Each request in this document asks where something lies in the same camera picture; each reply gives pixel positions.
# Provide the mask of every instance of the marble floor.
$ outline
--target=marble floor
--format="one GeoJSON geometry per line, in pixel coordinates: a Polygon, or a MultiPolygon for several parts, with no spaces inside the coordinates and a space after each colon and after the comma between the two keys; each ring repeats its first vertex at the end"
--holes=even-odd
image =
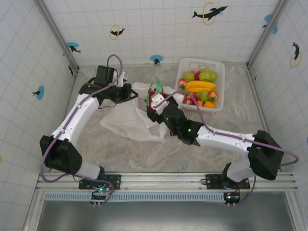
{"type": "MultiPolygon", "coordinates": [[[[128,82],[150,83],[153,74],[163,86],[174,87],[179,65],[124,66],[128,82]]],[[[77,76],[68,109],[74,105],[80,87],[96,75],[96,66],[82,66],[77,76]]],[[[229,162],[242,156],[214,147],[188,146],[171,137],[166,142],[141,142],[115,135],[103,128],[100,120],[109,109],[97,110],[87,122],[77,142],[83,158],[106,171],[195,172],[222,171],[229,162]]],[[[189,119],[201,121],[196,112],[184,111],[189,119]]],[[[217,113],[204,114],[212,127],[240,133],[256,133],[262,129],[260,118],[245,72],[245,66],[226,65],[224,107],[217,113]]]]}

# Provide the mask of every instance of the metal bar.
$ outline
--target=metal bar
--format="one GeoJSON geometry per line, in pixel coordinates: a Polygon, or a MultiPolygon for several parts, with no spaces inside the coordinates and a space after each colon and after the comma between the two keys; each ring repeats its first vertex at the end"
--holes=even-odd
{"type": "Polygon", "coordinates": [[[65,107],[65,111],[64,111],[62,120],[64,120],[66,118],[68,112],[70,111],[68,106],[69,106],[69,102],[71,101],[71,98],[72,98],[72,93],[73,93],[73,89],[74,89],[75,82],[76,82],[76,79],[77,79],[77,75],[78,75],[78,71],[76,71],[75,74],[74,74],[74,81],[73,81],[71,89],[69,90],[69,97],[68,97],[68,101],[67,101],[67,104],[66,104],[66,107],[65,107]]]}
{"type": "Polygon", "coordinates": [[[251,88],[251,91],[252,91],[252,95],[255,99],[255,103],[256,103],[258,114],[259,114],[259,117],[260,117],[260,120],[261,120],[261,123],[262,123],[262,127],[265,131],[267,131],[269,133],[269,131],[270,131],[269,125],[267,123],[265,113],[264,113],[264,110],[263,110],[263,107],[262,107],[262,104],[261,104],[261,100],[260,100],[260,97],[258,95],[257,88],[256,88],[255,82],[253,80],[253,76],[251,74],[251,68],[247,69],[246,73],[247,73],[249,85],[250,85],[250,88],[251,88]]]}
{"type": "Polygon", "coordinates": [[[23,231],[34,231],[38,229],[46,194],[45,192],[35,192],[34,196],[35,200],[32,200],[30,205],[30,208],[33,207],[32,213],[27,215],[23,231]]]}
{"type": "Polygon", "coordinates": [[[56,23],[54,22],[51,14],[49,13],[45,3],[43,0],[34,0],[34,4],[37,6],[38,10],[40,11],[42,17],[45,19],[46,24],[48,25],[50,31],[54,35],[55,39],[58,41],[59,46],[61,47],[64,56],[66,57],[69,65],[71,68],[78,71],[78,65],[75,61],[72,53],[70,52],[69,48],[66,45],[64,38],[62,37],[56,23]]]}
{"type": "Polygon", "coordinates": [[[265,31],[262,34],[261,38],[259,39],[249,61],[248,61],[248,67],[252,66],[253,63],[256,61],[258,58],[259,54],[261,53],[265,43],[269,39],[270,35],[272,34],[275,26],[277,25],[277,22],[283,13],[286,5],[288,4],[289,0],[280,0],[273,15],[272,18],[270,19],[269,23],[265,27],[265,31]]]}
{"type": "MultiPolygon", "coordinates": [[[[229,192],[230,190],[208,190],[201,183],[208,173],[116,173],[121,177],[121,188],[117,192],[229,192]]],[[[46,173],[48,179],[53,179],[61,173],[46,173]]],[[[40,177],[37,191],[90,192],[80,190],[79,182],[72,176],[65,176],[55,183],[46,183],[40,177]]],[[[297,184],[292,172],[279,172],[274,181],[257,177],[256,191],[285,192],[297,191],[297,184]]]]}
{"type": "Polygon", "coordinates": [[[306,231],[307,229],[305,228],[303,219],[302,219],[302,214],[300,212],[298,203],[297,203],[297,198],[294,192],[286,192],[286,200],[289,205],[290,213],[292,216],[292,220],[294,222],[295,230],[296,231],[306,231]]]}

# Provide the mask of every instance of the strawberry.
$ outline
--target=strawberry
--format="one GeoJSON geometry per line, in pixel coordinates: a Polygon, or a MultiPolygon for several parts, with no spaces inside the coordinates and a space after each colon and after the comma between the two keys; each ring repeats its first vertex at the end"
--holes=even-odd
{"type": "Polygon", "coordinates": [[[183,103],[184,104],[192,104],[192,101],[191,100],[183,100],[183,103]]]}
{"type": "Polygon", "coordinates": [[[191,93],[192,97],[190,95],[187,95],[187,99],[188,100],[191,100],[194,104],[194,101],[192,98],[194,98],[196,101],[198,101],[198,97],[194,94],[194,93],[191,93]]]}
{"type": "Polygon", "coordinates": [[[199,107],[203,107],[203,102],[201,100],[197,101],[199,107]]]}
{"type": "Polygon", "coordinates": [[[194,80],[200,80],[199,79],[199,75],[202,73],[202,70],[198,71],[195,75],[194,75],[194,80]]]}
{"type": "Polygon", "coordinates": [[[215,100],[218,100],[218,94],[215,90],[211,90],[207,96],[208,96],[209,101],[213,102],[215,100]]]}
{"type": "Polygon", "coordinates": [[[179,88],[181,88],[182,90],[185,90],[186,86],[187,86],[187,82],[184,78],[181,78],[178,82],[179,88]]]}
{"type": "Polygon", "coordinates": [[[151,90],[149,92],[149,96],[150,96],[150,102],[152,102],[152,96],[155,94],[155,91],[151,90]]]}

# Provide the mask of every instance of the white plastic bag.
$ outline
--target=white plastic bag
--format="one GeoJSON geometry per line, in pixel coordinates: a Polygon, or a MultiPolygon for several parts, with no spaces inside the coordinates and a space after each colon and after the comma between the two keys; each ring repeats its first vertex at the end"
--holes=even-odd
{"type": "MultiPolygon", "coordinates": [[[[150,84],[134,83],[132,89],[138,93],[138,97],[125,103],[117,104],[111,108],[108,114],[101,120],[101,125],[117,135],[128,137],[137,141],[165,141],[167,127],[164,123],[152,122],[146,114],[146,104],[150,84]]],[[[171,94],[174,90],[163,87],[165,94],[171,94]]],[[[184,99],[181,94],[175,94],[174,99],[180,105],[184,99]]]]}

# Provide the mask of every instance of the floor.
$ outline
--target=floor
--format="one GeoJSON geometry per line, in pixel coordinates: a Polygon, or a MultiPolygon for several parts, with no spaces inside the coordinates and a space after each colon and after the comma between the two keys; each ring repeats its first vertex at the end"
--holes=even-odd
{"type": "MultiPolygon", "coordinates": [[[[174,87],[178,66],[127,65],[123,70],[130,83],[150,83],[154,79],[153,74],[156,74],[163,86],[174,87]]],[[[69,110],[77,99],[80,87],[96,75],[96,69],[96,66],[81,67],[69,110]]],[[[240,133],[256,133],[262,129],[245,66],[226,65],[225,89],[223,109],[204,114],[205,121],[215,128],[240,133]]],[[[115,135],[100,125],[100,120],[108,111],[108,108],[97,110],[77,142],[77,149],[86,161],[100,165],[107,171],[222,171],[227,163],[242,160],[239,154],[222,149],[185,145],[169,133],[165,136],[166,142],[141,142],[115,135]]],[[[201,121],[196,112],[184,112],[189,119],[201,121]]]]}
{"type": "Polygon", "coordinates": [[[213,202],[46,201],[38,231],[292,231],[283,193],[254,193],[236,208],[213,202]]]}

